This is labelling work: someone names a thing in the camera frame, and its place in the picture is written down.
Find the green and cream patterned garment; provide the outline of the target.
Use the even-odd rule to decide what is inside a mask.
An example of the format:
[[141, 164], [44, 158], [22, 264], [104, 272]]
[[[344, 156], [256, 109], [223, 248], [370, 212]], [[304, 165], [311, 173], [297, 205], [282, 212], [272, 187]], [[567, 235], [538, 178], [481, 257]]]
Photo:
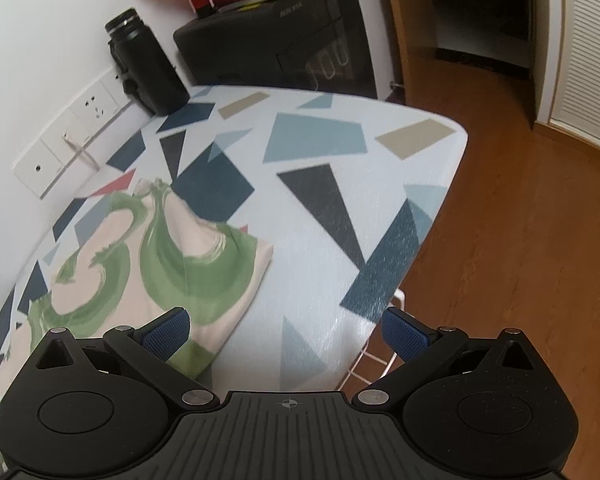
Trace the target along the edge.
[[234, 332], [261, 285], [273, 247], [224, 222], [198, 217], [161, 180], [114, 192], [102, 223], [32, 300], [0, 366], [0, 398], [52, 328], [99, 338], [143, 326], [174, 307], [190, 318], [169, 364], [197, 378]]

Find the geometric patterned tablecloth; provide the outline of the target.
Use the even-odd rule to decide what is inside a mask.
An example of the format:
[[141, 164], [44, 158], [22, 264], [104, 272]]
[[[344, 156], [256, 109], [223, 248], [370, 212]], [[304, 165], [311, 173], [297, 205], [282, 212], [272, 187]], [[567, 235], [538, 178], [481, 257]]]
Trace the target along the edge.
[[338, 384], [390, 304], [457, 172], [466, 131], [386, 102], [300, 90], [195, 89], [108, 159], [53, 223], [0, 311], [0, 366], [30, 303], [106, 217], [161, 180], [198, 217], [273, 247], [250, 307], [178, 408], [99, 338], [49, 330], [0, 398], [7, 479], [419, 478], [386, 415]]

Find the black water bottle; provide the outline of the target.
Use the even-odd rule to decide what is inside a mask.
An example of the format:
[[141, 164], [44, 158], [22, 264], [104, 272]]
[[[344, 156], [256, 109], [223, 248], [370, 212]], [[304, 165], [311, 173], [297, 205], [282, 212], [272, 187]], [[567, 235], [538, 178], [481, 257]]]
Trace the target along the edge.
[[105, 29], [125, 94], [157, 116], [168, 116], [188, 102], [185, 84], [135, 9], [117, 15]]

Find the white louvered door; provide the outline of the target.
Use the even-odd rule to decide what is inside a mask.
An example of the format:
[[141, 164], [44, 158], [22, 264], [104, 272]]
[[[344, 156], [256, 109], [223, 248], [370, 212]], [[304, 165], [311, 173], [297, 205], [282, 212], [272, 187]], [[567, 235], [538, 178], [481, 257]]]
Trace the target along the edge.
[[600, 0], [533, 0], [535, 121], [600, 150]]

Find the black microwave oven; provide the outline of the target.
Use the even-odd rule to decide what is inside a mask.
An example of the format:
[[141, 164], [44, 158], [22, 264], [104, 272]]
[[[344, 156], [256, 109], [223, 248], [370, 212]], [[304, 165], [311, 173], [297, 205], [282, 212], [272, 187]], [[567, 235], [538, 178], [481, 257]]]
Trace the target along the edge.
[[358, 0], [252, 0], [173, 39], [197, 84], [377, 96]]

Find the white wall socket panel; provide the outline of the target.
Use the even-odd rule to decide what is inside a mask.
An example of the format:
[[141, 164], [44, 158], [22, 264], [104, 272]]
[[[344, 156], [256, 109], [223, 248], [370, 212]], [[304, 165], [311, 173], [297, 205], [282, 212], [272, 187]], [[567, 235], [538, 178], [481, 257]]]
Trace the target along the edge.
[[86, 147], [130, 104], [117, 67], [110, 67], [62, 110], [14, 163], [14, 174], [42, 198], [78, 158], [94, 169]]

